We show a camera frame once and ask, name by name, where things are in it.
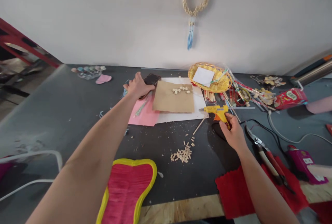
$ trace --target plywood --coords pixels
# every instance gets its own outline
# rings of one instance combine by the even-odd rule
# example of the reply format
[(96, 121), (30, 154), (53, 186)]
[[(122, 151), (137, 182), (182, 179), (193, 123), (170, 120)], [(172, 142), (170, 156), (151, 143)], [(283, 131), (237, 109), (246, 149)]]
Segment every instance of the plywood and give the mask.
[[(332, 182), (310, 185), (301, 182), (309, 203), (332, 200)], [(142, 207), (139, 224), (168, 224), (224, 216), (219, 195), (209, 195), (186, 200)]]

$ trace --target silver cylinder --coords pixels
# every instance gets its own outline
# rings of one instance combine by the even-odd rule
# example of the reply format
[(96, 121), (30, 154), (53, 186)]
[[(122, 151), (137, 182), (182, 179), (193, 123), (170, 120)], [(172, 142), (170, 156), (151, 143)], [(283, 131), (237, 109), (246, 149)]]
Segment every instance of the silver cylinder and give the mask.
[(321, 66), (311, 70), (310, 72), (296, 78), (295, 81), (300, 82), (303, 86), (308, 85), (324, 76), (332, 73), (332, 60), (322, 64)]

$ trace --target black phone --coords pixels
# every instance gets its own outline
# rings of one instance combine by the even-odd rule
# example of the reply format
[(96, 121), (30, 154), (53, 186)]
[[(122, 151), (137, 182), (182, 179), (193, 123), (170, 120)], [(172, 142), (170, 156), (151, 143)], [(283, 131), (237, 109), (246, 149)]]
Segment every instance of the black phone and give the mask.
[[(161, 76), (159, 75), (155, 75), (155, 74), (149, 74), (147, 77), (145, 77), (144, 82), (147, 85), (157, 85), (158, 81), (160, 81), (162, 79)], [(138, 100), (143, 100), (149, 93), (147, 93), (146, 95), (141, 96)]]

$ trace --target yellow border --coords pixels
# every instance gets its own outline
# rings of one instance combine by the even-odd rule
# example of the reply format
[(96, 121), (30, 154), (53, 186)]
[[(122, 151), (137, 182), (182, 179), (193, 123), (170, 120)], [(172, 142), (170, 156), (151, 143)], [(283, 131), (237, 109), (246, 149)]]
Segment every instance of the yellow border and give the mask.
[[(135, 206), (133, 224), (137, 224), (139, 221), (139, 215), (141, 213), (141, 207), (142, 207), (143, 200), (145, 199), (147, 194), (150, 192), (153, 184), (155, 183), (155, 180), (157, 177), (157, 166), (156, 166), (155, 162), (153, 162), (151, 159), (131, 160), (131, 159), (127, 159), (127, 158), (120, 158), (120, 159), (113, 161), (113, 165), (115, 165), (115, 164), (123, 164), (123, 165), (128, 165), (128, 166), (138, 166), (138, 165), (143, 165), (143, 164), (149, 164), (152, 167), (153, 174), (152, 174), (151, 182), (148, 185), (148, 187), (144, 190), (144, 192), (141, 194), (141, 196), (139, 197), (139, 199), (136, 203), (136, 206)], [(103, 196), (103, 200), (102, 200), (102, 203), (101, 203), (101, 206), (99, 209), (96, 224), (101, 224), (101, 221), (103, 219), (103, 215), (104, 215), (104, 212), (105, 212), (105, 209), (107, 206), (108, 197), (109, 197), (109, 192), (108, 192), (108, 187), (106, 187), (106, 190), (105, 190), (105, 193)]]

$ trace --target woven basket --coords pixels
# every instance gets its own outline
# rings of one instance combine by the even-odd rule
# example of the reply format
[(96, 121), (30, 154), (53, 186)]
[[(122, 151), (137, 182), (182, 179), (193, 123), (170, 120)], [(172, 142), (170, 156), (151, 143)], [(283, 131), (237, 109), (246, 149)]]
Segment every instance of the woven basket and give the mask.
[(218, 82), (211, 83), (210, 87), (207, 87), (207, 86), (204, 86), (197, 82), (194, 82), (193, 78), (194, 78), (194, 75), (195, 75), (198, 67), (213, 71), (214, 76), (213, 76), (212, 80), (219, 79), (220, 76), (222, 75), (222, 73), (224, 72), (224, 69), (216, 67), (209, 63), (204, 63), (204, 62), (195, 63), (194, 65), (192, 65), (190, 67), (190, 69), (188, 71), (188, 77), (193, 84), (199, 86), (200, 88), (202, 88), (206, 91), (212, 92), (212, 93), (222, 93), (222, 92), (226, 92), (228, 89), (230, 89), (230, 87), (232, 85), (232, 78), (228, 72), (226, 72), (226, 74)]

